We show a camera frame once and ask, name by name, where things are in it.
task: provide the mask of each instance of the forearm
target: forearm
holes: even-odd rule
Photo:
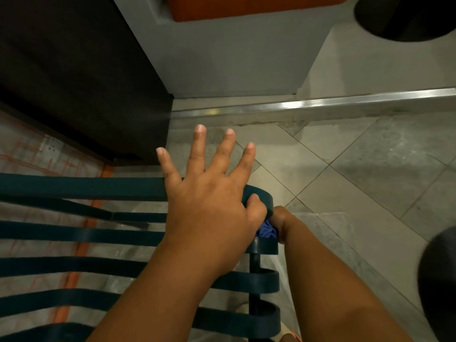
[[[186,341],[213,280],[191,252],[159,246],[87,341]]]
[[[372,291],[304,223],[292,215],[286,223],[285,257],[303,340],[410,341]]]

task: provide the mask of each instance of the shiny metal floor trim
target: shiny metal floor trim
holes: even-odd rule
[[[185,125],[193,124],[193,120],[203,120],[205,123],[214,123],[214,125],[230,125],[274,121],[344,119],[425,113],[434,110],[456,111],[456,88],[175,111],[171,113],[171,125],[176,128],[184,128]]]

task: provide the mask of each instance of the dark cabinet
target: dark cabinet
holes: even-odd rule
[[[0,0],[0,102],[106,163],[143,165],[172,97],[112,0]]]

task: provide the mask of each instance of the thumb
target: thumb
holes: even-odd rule
[[[266,213],[268,210],[266,209],[265,204],[259,200],[258,195],[252,194],[247,201],[247,219],[252,224],[252,227],[257,230],[259,226],[265,221]]]

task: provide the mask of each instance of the white wall with orange lines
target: white wall with orange lines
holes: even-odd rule
[[[0,111],[0,172],[40,176],[99,177],[103,163],[64,145],[49,159],[40,150],[46,135]],[[86,219],[57,212],[0,203],[0,219],[83,227]],[[74,242],[0,240],[0,257],[68,256]],[[0,279],[0,297],[62,288],[67,274]],[[0,336],[54,321],[55,309],[0,318]]]

